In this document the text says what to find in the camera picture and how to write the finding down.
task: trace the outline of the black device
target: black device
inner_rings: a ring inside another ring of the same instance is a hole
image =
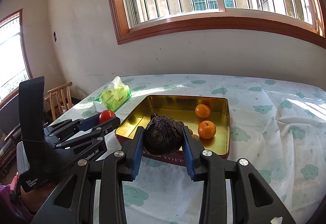
[[[44,77],[19,85],[22,141],[17,144],[17,170],[25,192],[46,183],[59,183],[80,160],[94,161],[107,151],[105,135],[118,128],[114,117],[99,124],[100,114],[87,119],[62,121],[43,129]],[[77,138],[67,140],[80,131]]]
[[[81,159],[59,183],[35,215],[31,224],[92,224],[96,180],[101,180],[99,223],[126,224],[122,181],[133,181],[139,171],[144,128],[133,140],[104,160]],[[225,179],[230,179],[234,224],[270,224],[282,217],[282,224],[295,224],[272,188],[246,159],[221,159],[205,150],[183,127],[183,154],[191,179],[204,181],[199,224],[225,224],[227,203]]]

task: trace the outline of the wall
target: wall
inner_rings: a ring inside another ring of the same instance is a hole
[[[21,8],[28,63],[34,78],[45,76],[44,91],[47,94],[48,90],[65,83],[53,48],[48,0],[3,0],[0,4],[0,19]]]
[[[116,75],[207,73],[307,83],[326,90],[326,50],[274,33],[207,30],[117,45],[108,0],[49,0],[65,79],[91,93]]]

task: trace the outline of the window frame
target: window frame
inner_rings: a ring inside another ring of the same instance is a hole
[[[12,18],[14,18],[15,16],[19,15],[19,26],[20,26],[20,32],[18,33],[20,35],[20,39],[21,39],[21,48],[22,48],[22,56],[24,59],[24,63],[25,63],[25,67],[26,67],[26,71],[27,71],[27,75],[29,79],[32,79],[32,72],[31,69],[29,67],[29,63],[27,60],[27,55],[26,55],[26,49],[25,49],[25,43],[24,43],[24,36],[23,36],[23,27],[22,27],[22,9],[13,12],[10,15],[7,15],[5,18],[0,20],[0,25],[6,23],[7,21],[11,20]],[[0,110],[10,101],[12,100],[15,96],[18,95],[18,90],[19,87],[15,88],[13,91],[11,91],[2,101],[0,101]]]
[[[126,0],[109,0],[110,10],[118,45],[147,37],[163,34],[208,29],[242,29],[255,30],[287,35],[326,49],[325,37],[320,36],[313,25],[277,13],[270,13],[252,9],[236,9],[221,7],[221,0],[217,0],[221,12],[193,13],[171,15],[155,20],[143,22],[130,28],[125,10]]]

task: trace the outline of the white tablecloth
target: white tablecloth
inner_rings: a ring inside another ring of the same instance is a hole
[[[145,75],[121,79],[132,92],[132,97],[116,111],[121,120],[149,94],[227,98],[231,117],[229,159],[247,158],[298,224],[305,223],[318,207],[326,192],[326,93],[322,89],[286,81],[221,75]],[[56,122],[94,115],[92,100],[107,85]],[[101,158],[121,148],[113,132],[106,136],[106,143],[108,151]],[[127,222],[196,224],[202,192],[203,183],[192,182],[185,167],[143,157],[136,180],[123,185]]]

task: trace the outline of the blue gripper pad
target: blue gripper pad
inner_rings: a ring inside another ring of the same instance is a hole
[[[143,148],[144,148],[143,133],[141,133],[140,136],[139,136],[139,140],[138,140],[136,149],[135,149],[134,156],[132,158],[132,169],[131,169],[131,178],[132,178],[132,180],[135,180],[136,176],[139,173]]]
[[[184,132],[184,142],[182,144],[182,153],[184,155],[185,166],[187,168],[188,175],[190,176],[191,180],[195,177],[195,161],[192,157],[189,142],[187,136]]]

